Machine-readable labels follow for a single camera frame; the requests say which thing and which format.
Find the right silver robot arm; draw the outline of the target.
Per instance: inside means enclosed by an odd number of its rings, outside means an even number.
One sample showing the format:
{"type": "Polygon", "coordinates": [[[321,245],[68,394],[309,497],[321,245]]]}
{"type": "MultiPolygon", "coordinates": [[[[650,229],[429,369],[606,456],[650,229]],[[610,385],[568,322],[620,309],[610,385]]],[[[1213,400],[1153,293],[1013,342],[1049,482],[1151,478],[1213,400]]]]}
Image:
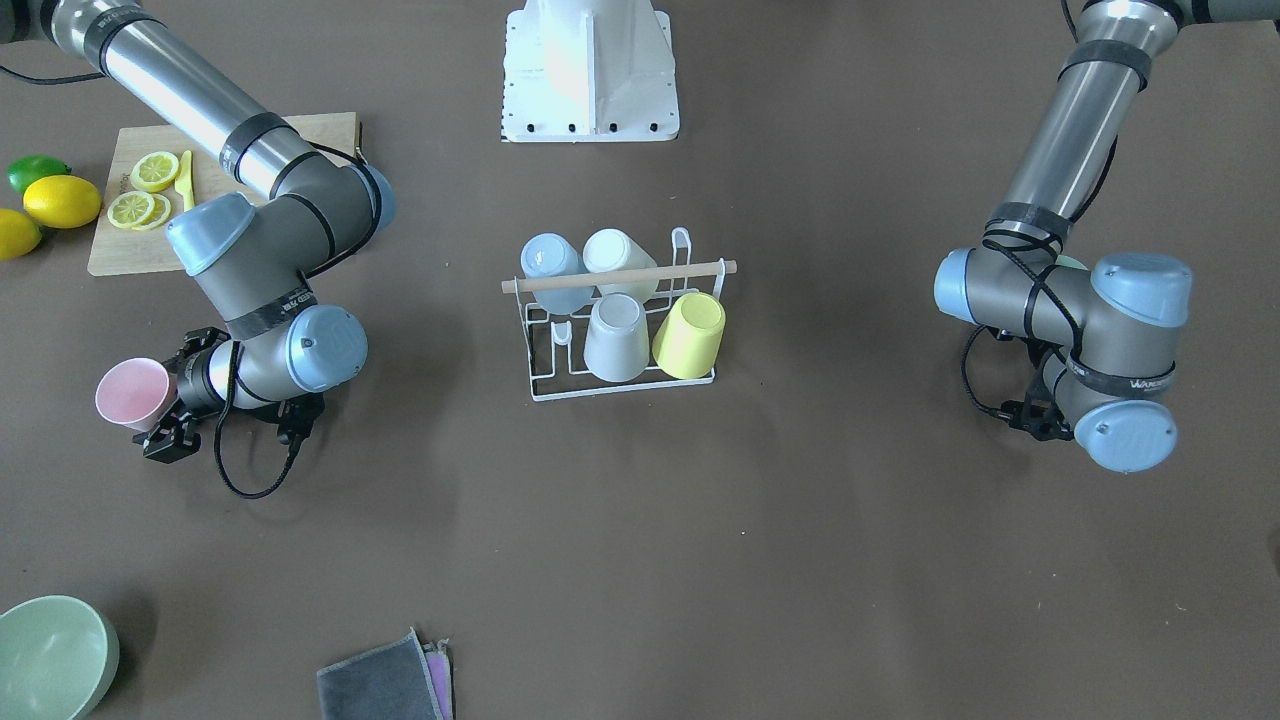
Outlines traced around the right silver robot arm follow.
{"type": "Polygon", "coordinates": [[[166,369],[177,396],[136,442],[173,462],[198,424],[239,411],[297,450],[326,391],[355,378],[367,336],[310,281],[396,217],[396,193],[366,161],[316,147],[136,1],[14,1],[9,40],[45,38],[128,88],[209,152],[238,190],[179,211],[165,234],[224,328],[189,332],[166,369]]]}

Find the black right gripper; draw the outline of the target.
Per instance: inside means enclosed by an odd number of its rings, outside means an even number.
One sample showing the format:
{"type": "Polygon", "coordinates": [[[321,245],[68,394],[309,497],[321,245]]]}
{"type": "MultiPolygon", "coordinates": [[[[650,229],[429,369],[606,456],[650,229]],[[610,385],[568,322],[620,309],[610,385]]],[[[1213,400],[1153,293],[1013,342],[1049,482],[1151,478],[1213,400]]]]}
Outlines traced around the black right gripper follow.
{"type": "MultiPolygon", "coordinates": [[[[175,462],[200,450],[198,424],[215,418],[225,400],[219,395],[227,388],[216,386],[209,372],[218,350],[228,350],[230,336],[218,328],[206,327],[186,333],[180,348],[163,366],[175,378],[177,397],[164,409],[161,416],[142,432],[142,452],[146,459],[175,462]]],[[[307,393],[296,398],[262,401],[252,398],[244,388],[238,388],[236,400],[246,398],[248,407],[236,406],[234,413],[246,414],[276,427],[278,439],[296,451],[310,437],[314,423],[324,413],[321,395],[307,393]]]]}

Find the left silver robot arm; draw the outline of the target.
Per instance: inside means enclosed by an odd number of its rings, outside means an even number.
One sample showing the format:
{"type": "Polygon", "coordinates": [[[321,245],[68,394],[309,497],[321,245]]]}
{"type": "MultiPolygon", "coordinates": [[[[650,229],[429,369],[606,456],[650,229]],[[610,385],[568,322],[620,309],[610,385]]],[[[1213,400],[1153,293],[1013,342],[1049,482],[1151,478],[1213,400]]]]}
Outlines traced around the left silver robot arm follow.
{"type": "Polygon", "coordinates": [[[1276,20],[1275,1],[1088,1],[1055,95],[982,241],[934,275],[937,307],[974,334],[1020,340],[1034,375],[1021,398],[978,404],[1036,439],[1075,441],[1110,471],[1144,471],[1175,450],[1164,396],[1189,318],[1193,273],[1164,254],[1064,255],[1105,182],[1117,133],[1155,59],[1188,26],[1276,20]]]}

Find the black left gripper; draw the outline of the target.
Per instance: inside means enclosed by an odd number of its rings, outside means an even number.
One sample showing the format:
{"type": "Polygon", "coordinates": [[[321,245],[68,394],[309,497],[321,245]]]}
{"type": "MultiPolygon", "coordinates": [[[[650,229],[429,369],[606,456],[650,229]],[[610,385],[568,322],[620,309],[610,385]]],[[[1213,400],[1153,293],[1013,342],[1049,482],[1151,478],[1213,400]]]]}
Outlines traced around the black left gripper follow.
{"type": "Polygon", "coordinates": [[[1028,345],[1027,351],[1034,373],[1023,400],[1005,402],[1005,421],[1010,428],[1023,430],[1037,441],[1073,441],[1073,429],[1043,378],[1048,360],[1060,355],[1060,346],[1028,345]]]}

